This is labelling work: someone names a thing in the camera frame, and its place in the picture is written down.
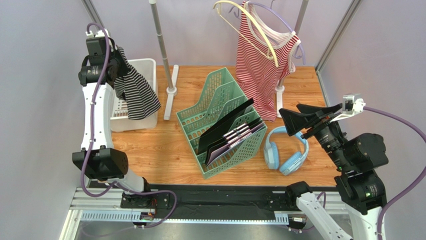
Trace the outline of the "black white striped tank top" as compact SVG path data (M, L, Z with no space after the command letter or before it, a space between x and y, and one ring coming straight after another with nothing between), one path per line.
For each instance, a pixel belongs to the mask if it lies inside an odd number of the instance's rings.
M161 108L161 103L146 78L128 62L125 51L124 57L128 73L115 80L114 90L117 98L126 102L128 118L132 121L143 120L156 113Z

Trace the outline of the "red white striped tank top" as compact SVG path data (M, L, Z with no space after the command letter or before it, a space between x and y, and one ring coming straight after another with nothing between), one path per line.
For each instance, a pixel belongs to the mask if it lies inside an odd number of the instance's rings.
M294 31L278 32L267 26L250 1L243 1L241 5L250 12L267 35L276 52L279 67L275 67L273 61L266 59L239 36L235 66L236 81L247 98L253 98L254 108L260 117L264 121L274 122L277 118L275 88L282 78L295 72L296 67L292 62L292 56L301 40ZM253 32L257 33L257 29L254 26L248 27L244 14L241 15L239 30L263 52L268 50L261 36L252 35Z

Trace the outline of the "purple plastic hanger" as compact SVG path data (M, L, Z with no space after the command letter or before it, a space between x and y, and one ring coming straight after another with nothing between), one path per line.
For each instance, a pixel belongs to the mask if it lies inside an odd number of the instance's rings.
M250 4L268 11L273 16L275 16L288 29L289 32L293 32L293 29L295 27L291 27L290 24L287 23L287 21L277 11L275 11L273 9L274 0L270 1L269 6L267 6L267 5L263 4L263 3L256 2L256 1L254 1L254 2L252 1Z

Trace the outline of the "cream wooden hanger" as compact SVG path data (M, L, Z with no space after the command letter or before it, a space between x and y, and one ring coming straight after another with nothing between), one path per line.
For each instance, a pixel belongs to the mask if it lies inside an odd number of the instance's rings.
M267 46L267 51L262 51L253 41L249 40L246 35L244 35L240 30L238 30L232 23L230 23L223 15L222 15L222 4L228 4L231 5L238 10L240 10L241 13L245 15L247 26L249 28L252 28L253 26L257 29L257 33L253 31L252 35L254 37L261 36L263 38L264 44ZM236 2L230 1L230 0L218 0L213 4L212 7L213 10L216 11L217 15L220 16L226 23L228 23L243 39L245 39L248 43L250 43L259 53L261 53L266 59L273 61L275 67L279 67L279 61L277 54L275 52L274 47L272 46L268 36L265 34L262 27L259 25L257 20L250 14L250 12L243 7L241 4L238 4Z

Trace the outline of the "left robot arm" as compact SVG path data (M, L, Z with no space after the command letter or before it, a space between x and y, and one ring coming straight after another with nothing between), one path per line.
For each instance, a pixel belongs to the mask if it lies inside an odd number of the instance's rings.
M107 30L88 30L86 37L88 55L78 73L84 95L85 127L80 150L72 154L72 162L81 170L82 184L85 179L98 180L109 188L116 185L128 193L142 193L147 181L130 169L126 153L114 148L111 117L115 98L126 102L131 121L155 113L159 100Z

